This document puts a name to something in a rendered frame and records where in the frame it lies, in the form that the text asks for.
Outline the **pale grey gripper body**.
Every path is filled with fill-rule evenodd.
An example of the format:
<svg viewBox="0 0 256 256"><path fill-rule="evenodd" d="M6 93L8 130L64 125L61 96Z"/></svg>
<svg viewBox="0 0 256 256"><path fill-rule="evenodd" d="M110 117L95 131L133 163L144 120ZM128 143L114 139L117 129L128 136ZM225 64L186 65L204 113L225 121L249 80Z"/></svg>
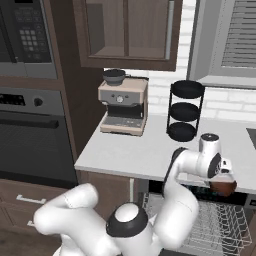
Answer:
<svg viewBox="0 0 256 256"><path fill-rule="evenodd" d="M203 178L206 182L222 182L222 183L233 183L234 177L230 173L218 173L213 176L205 176Z"/></svg>

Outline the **brown bowl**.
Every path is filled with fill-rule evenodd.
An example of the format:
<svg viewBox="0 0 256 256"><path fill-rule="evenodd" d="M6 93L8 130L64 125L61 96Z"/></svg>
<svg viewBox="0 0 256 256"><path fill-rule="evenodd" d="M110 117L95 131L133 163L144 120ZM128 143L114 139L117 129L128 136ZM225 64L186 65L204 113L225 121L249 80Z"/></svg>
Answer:
<svg viewBox="0 0 256 256"><path fill-rule="evenodd" d="M235 192L237 182L211 182L210 189L221 196L228 197Z"/></svg>

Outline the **brown glass-front wall cupboard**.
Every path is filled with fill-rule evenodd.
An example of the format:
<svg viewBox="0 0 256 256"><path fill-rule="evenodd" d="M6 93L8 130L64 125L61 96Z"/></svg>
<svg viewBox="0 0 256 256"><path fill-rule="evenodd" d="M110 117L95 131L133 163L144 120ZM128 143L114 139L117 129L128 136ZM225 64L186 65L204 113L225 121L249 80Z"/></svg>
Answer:
<svg viewBox="0 0 256 256"><path fill-rule="evenodd" d="M170 59L165 59L169 0L72 0L84 67L174 71L183 0L174 0Z"/></svg>

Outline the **black built-in oven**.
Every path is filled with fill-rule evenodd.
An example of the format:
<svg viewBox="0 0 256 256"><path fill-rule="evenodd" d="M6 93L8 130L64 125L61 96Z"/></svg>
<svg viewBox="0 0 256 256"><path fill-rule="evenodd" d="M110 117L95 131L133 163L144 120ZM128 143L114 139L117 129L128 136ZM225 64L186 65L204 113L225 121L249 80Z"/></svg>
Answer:
<svg viewBox="0 0 256 256"><path fill-rule="evenodd" d="M78 184L60 92L0 87L0 118L59 122L56 129L0 124L0 178Z"/></svg>

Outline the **grey window with blinds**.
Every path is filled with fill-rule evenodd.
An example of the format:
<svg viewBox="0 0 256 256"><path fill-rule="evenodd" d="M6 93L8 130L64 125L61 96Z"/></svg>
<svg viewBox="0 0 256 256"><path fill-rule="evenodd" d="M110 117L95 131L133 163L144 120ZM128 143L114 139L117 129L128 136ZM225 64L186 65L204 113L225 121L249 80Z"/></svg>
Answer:
<svg viewBox="0 0 256 256"><path fill-rule="evenodd" d="M197 0L187 78L256 90L256 0Z"/></svg>

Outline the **brown drawer front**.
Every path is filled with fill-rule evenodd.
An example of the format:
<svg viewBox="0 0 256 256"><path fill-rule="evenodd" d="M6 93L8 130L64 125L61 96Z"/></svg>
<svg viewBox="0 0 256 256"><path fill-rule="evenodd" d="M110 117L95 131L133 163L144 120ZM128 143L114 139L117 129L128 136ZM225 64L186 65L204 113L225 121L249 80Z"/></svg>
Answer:
<svg viewBox="0 0 256 256"><path fill-rule="evenodd" d="M51 199L74 187L74 184L54 183L53 186L0 179L0 229L18 233L37 233L27 226L35 211L42 205L16 200L18 194L36 200Z"/></svg>

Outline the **dark sink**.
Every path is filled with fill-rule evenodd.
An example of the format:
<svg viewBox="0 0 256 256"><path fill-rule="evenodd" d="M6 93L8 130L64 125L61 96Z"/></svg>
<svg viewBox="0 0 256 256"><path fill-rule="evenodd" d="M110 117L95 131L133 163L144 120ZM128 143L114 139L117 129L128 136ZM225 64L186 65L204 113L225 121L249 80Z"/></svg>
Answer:
<svg viewBox="0 0 256 256"><path fill-rule="evenodd" d="M256 150L256 129L246 128L246 130L247 130L250 140Z"/></svg>

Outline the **black and grey microwave oven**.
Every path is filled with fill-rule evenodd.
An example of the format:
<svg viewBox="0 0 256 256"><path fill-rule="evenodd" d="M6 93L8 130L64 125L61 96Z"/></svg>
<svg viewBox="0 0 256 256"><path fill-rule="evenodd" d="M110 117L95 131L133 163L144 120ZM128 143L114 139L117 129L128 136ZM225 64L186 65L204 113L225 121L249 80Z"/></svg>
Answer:
<svg viewBox="0 0 256 256"><path fill-rule="evenodd" d="M57 78L43 0L0 0L0 76Z"/></svg>

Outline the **brown base cupboard door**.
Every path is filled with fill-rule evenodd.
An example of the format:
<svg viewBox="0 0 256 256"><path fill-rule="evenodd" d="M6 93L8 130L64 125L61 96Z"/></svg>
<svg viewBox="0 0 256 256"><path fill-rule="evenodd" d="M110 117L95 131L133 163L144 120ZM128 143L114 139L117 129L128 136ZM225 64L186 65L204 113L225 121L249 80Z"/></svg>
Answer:
<svg viewBox="0 0 256 256"><path fill-rule="evenodd" d="M134 193L131 197L129 177L82 170L78 170L77 175L80 184L90 183L97 189L99 200L95 211L105 220L121 204L138 201L139 185L134 178Z"/></svg>

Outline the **black three-tier stand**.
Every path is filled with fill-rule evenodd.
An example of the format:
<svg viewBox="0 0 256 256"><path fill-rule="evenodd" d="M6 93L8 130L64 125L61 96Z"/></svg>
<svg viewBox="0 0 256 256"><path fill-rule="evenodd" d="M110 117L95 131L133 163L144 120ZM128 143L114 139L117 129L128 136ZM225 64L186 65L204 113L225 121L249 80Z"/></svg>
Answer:
<svg viewBox="0 0 256 256"><path fill-rule="evenodd" d="M202 110L205 87L196 81L179 80L170 87L166 133L178 142L189 142L196 135ZM173 103L176 96L180 99L200 99L198 106L185 102Z"/></svg>

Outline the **beige and grey coffee machine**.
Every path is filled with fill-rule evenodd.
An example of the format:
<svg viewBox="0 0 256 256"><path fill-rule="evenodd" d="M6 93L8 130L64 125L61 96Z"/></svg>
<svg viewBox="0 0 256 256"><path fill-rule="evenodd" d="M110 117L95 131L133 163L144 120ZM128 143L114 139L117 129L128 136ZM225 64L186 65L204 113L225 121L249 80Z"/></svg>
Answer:
<svg viewBox="0 0 256 256"><path fill-rule="evenodd" d="M103 79L98 99L107 113L100 131L141 136L148 117L149 79L127 75L122 69L104 71Z"/></svg>

